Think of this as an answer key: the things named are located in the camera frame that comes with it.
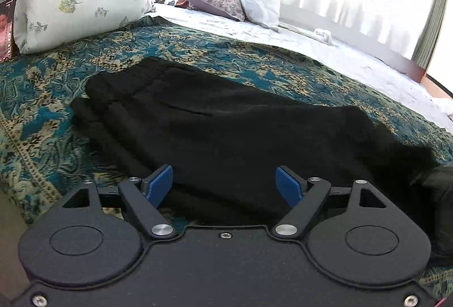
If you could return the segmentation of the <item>black pants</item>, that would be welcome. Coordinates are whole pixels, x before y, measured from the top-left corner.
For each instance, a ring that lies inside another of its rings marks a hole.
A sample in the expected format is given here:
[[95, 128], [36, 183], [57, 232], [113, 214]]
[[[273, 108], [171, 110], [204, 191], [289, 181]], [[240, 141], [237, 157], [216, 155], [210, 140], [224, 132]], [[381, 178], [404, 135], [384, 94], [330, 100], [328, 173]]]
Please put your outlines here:
[[146, 58], [100, 72], [71, 103], [75, 130], [130, 177], [172, 166], [168, 202], [214, 225], [274, 224], [278, 166], [338, 187], [371, 182], [452, 256], [452, 165], [398, 142], [359, 108], [308, 105], [200, 69]]

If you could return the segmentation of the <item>blue paisley patterned bedspread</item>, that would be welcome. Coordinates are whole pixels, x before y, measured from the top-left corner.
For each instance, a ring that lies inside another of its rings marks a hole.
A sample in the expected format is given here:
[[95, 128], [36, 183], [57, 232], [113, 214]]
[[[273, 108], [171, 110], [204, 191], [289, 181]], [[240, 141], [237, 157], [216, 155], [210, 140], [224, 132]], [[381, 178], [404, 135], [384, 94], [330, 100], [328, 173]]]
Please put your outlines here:
[[177, 223], [273, 224], [278, 166], [374, 184], [431, 240], [452, 293], [452, 130], [298, 52], [143, 17], [1, 65], [1, 189], [33, 224], [78, 184], [163, 164]]

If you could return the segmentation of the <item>white bed sheet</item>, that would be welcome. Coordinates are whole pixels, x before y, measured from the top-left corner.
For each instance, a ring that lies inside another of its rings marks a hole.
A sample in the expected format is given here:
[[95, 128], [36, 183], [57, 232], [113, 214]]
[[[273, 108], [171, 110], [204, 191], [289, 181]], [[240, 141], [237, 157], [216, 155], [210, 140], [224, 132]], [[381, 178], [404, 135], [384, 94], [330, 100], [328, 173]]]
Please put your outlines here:
[[438, 127], [452, 132], [452, 120], [436, 105], [424, 87], [377, 58], [334, 42], [325, 45], [288, 29], [275, 32], [250, 22], [238, 22], [205, 12], [157, 4], [151, 17], [244, 42], [275, 45], [315, 59], [345, 76], [387, 95]]

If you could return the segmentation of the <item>green curtain right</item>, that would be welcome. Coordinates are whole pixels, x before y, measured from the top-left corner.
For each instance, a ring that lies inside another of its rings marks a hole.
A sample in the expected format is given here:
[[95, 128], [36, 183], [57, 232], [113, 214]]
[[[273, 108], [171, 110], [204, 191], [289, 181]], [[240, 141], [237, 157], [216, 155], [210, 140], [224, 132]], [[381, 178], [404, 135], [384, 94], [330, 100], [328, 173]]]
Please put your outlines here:
[[439, 40], [441, 27], [445, 17], [448, 0], [433, 0], [427, 21], [415, 46], [412, 61], [425, 72], [428, 70], [435, 47]]

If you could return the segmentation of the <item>pink photo box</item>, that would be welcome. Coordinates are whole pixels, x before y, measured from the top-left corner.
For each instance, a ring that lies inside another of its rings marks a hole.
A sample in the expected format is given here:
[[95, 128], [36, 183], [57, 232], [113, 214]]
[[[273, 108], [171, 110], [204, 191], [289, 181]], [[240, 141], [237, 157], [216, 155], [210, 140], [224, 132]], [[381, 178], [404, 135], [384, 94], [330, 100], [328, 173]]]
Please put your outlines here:
[[6, 62], [13, 56], [14, 16], [16, 0], [5, 0], [0, 8], [0, 61]]

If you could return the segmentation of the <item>white pillow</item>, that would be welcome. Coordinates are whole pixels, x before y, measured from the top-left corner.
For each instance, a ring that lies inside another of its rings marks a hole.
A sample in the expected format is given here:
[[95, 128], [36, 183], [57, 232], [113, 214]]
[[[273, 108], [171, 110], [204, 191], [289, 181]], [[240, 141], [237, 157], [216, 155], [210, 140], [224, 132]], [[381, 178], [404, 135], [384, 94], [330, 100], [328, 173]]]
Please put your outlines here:
[[279, 32], [280, 0], [241, 0], [247, 20]]

